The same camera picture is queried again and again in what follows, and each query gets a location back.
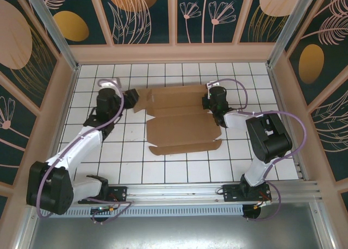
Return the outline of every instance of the cardboard box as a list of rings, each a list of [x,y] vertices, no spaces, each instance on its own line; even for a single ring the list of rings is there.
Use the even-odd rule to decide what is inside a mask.
[[[147,109],[155,118],[147,121],[147,141],[155,155],[216,150],[221,129],[209,110],[202,108],[205,85],[138,89],[134,112]]]

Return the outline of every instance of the purple cable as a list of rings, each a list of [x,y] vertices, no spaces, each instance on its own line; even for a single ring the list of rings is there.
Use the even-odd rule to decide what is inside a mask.
[[[227,81],[227,80],[230,80],[232,82],[236,82],[243,88],[244,93],[245,93],[245,105],[244,105],[244,107],[238,108],[238,109],[241,109],[241,110],[245,109],[248,106],[248,93],[247,93],[246,88],[244,87],[244,85],[241,82],[239,82],[238,80],[236,80],[236,79],[218,79],[218,80],[216,80],[214,82],[208,83],[208,86],[212,86],[214,83],[224,82],[224,81]]]
[[[302,129],[303,129],[303,139],[302,139],[302,143],[300,144],[300,146],[297,149],[295,149],[294,151],[290,152],[289,154],[287,154],[287,155],[285,155],[285,156],[283,156],[281,158],[275,159],[272,162],[272,164],[267,168],[266,172],[263,175],[263,179],[265,180],[265,182],[268,183],[270,186],[272,186],[276,190],[276,192],[278,194],[278,199],[279,199],[278,208],[271,216],[268,216],[268,217],[265,217],[265,218],[262,218],[262,219],[250,219],[250,220],[252,220],[252,221],[269,220],[269,219],[273,218],[276,214],[278,214],[278,212],[279,212],[279,210],[281,208],[282,199],[281,199],[281,193],[279,192],[279,190],[276,188],[275,185],[273,185],[271,182],[267,181],[266,177],[267,177],[268,173],[271,171],[272,167],[276,163],[278,163],[279,161],[281,161],[281,160],[283,160],[285,158],[289,158],[289,157],[291,157],[294,154],[297,154],[304,147],[304,145],[306,143],[306,140],[307,140],[306,127],[305,127],[305,124],[303,124],[303,122],[300,120],[299,117],[297,117],[294,114],[291,114],[289,112],[286,112],[286,111],[265,111],[265,112],[259,112],[259,113],[239,111],[239,113],[244,114],[244,115],[253,115],[253,116],[260,116],[260,115],[266,115],[266,114],[283,114],[283,115],[288,115],[288,116],[293,117],[294,119],[296,119],[300,123],[300,125],[302,126]]]
[[[101,225],[105,224],[105,223],[108,223],[108,222],[111,222],[111,221],[114,221],[116,218],[118,218],[120,215],[123,214],[123,212],[125,212],[132,204],[133,202],[113,202],[113,201],[103,201],[103,200],[98,200],[98,199],[94,199],[94,198],[87,198],[87,200],[89,201],[93,201],[93,202],[97,202],[97,203],[101,203],[101,204],[118,204],[118,205],[121,205],[121,204],[128,204],[128,206],[126,206],[125,208],[123,208],[119,213],[117,213],[115,216],[113,217],[109,217],[108,219],[106,219],[105,221],[103,222],[100,222]],[[96,214],[98,214],[100,212],[96,211],[93,213],[92,215],[92,220],[94,223],[98,223],[96,220],[95,220],[95,216]]]
[[[277,192],[277,194],[278,194],[278,199],[279,199],[278,208],[277,208],[277,210],[276,210],[272,215],[270,215],[270,216],[268,216],[268,217],[261,218],[261,219],[250,219],[250,218],[247,218],[248,220],[255,221],[255,222],[270,220],[270,219],[272,219],[273,217],[275,217],[276,214],[278,214],[279,210],[281,209],[281,205],[282,205],[281,193],[280,193],[279,190],[276,188],[276,186],[273,185],[271,182],[269,182],[269,181],[267,181],[267,180],[265,180],[265,182],[266,182],[267,184],[269,184],[270,186],[272,186],[272,187],[276,190],[276,192]]]
[[[49,176],[49,174],[51,173],[51,171],[54,169],[54,167],[56,166],[56,164],[58,164],[58,162],[60,162],[62,160],[62,158],[74,147],[74,145],[76,145],[76,143],[78,143],[81,139],[83,139],[85,136],[87,136],[89,133],[93,132],[93,131],[96,131],[96,130],[99,130],[103,127],[106,127],[107,125],[113,123],[122,113],[123,111],[123,106],[125,104],[125,99],[123,97],[123,94],[122,94],[122,90],[120,89],[120,87],[112,80],[110,79],[100,79],[98,81],[98,86],[101,86],[100,83],[101,82],[109,82],[109,83],[112,83],[116,88],[117,90],[119,91],[120,93],[120,96],[121,96],[121,105],[120,105],[120,108],[118,110],[118,112],[116,113],[116,115],[111,119],[109,120],[108,122],[96,127],[96,128],[93,128],[85,133],[83,133],[79,138],[77,138],[76,140],[74,140],[70,145],[67,146],[67,148],[61,153],[61,155],[56,159],[56,161],[48,168],[48,170],[46,171],[46,173],[44,174],[42,180],[41,180],[41,183],[40,183],[40,186],[39,186],[39,189],[38,189],[38,196],[36,198],[36,212],[39,216],[39,218],[47,218],[47,217],[50,217],[52,215],[52,213],[46,215],[46,216],[43,216],[41,211],[40,211],[40,200],[41,200],[41,195],[42,195],[42,190],[44,188],[44,185],[45,185],[45,182]]]

